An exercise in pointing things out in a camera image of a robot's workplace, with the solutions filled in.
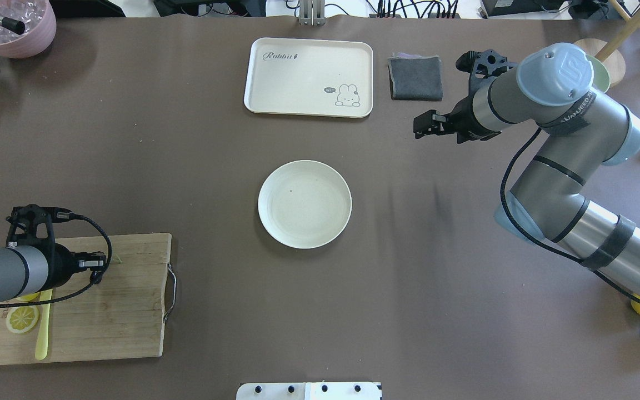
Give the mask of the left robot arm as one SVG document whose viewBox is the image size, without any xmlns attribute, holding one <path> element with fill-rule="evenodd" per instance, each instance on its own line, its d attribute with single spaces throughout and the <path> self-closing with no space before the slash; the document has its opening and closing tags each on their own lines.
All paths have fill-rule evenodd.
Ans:
<svg viewBox="0 0 640 400">
<path fill-rule="evenodd" d="M 8 233 L 0 247 L 0 308 L 26 294 L 60 288 L 74 274 L 91 272 L 89 283 L 61 298 L 40 299 L 45 306 L 68 301 L 100 284 L 113 256 L 109 236 L 91 218 L 68 208 L 40 207 L 35 203 L 13 207 L 6 218 Z M 56 240 L 53 226 L 68 221 L 84 221 L 97 230 L 107 246 L 106 252 L 73 252 Z"/>
</svg>

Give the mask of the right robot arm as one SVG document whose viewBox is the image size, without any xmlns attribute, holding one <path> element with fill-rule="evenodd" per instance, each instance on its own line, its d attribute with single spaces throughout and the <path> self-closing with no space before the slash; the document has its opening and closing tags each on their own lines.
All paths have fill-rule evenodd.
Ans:
<svg viewBox="0 0 640 400">
<path fill-rule="evenodd" d="M 599 166 L 640 149 L 640 118 L 598 89 L 584 51 L 556 43 L 513 63 L 495 51 L 468 51 L 456 63 L 469 93 L 448 114 L 426 111 L 416 138 L 454 134 L 457 143 L 489 140 L 533 121 L 548 138 L 508 191 L 495 218 L 539 246 L 549 240 L 616 289 L 640 295 L 640 228 L 582 195 Z"/>
</svg>

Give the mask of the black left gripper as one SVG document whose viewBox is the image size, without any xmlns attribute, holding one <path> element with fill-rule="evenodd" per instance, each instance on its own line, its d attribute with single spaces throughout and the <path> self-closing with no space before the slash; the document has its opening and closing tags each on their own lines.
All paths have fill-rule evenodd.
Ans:
<svg viewBox="0 0 640 400">
<path fill-rule="evenodd" d="M 7 217 L 7 246 L 24 263 L 25 288 L 58 288 L 76 273 L 104 269 L 107 256 L 103 252 L 73 253 L 56 243 L 54 223 L 71 220 L 73 212 L 68 208 L 13 207 Z"/>
</svg>

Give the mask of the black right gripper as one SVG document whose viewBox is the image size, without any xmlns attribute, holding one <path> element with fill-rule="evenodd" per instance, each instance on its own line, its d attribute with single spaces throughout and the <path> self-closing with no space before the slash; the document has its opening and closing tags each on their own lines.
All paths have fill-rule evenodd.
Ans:
<svg viewBox="0 0 640 400">
<path fill-rule="evenodd" d="M 491 104 L 489 92 L 493 81 L 514 69 L 517 63 L 495 52 L 467 51 L 456 61 L 456 69 L 469 73 L 469 93 L 457 102 L 454 109 L 442 116 L 437 111 L 426 111 L 414 117 L 412 132 L 415 139 L 427 135 L 455 134 L 458 144 L 473 140 L 489 140 L 509 127 Z"/>
</svg>

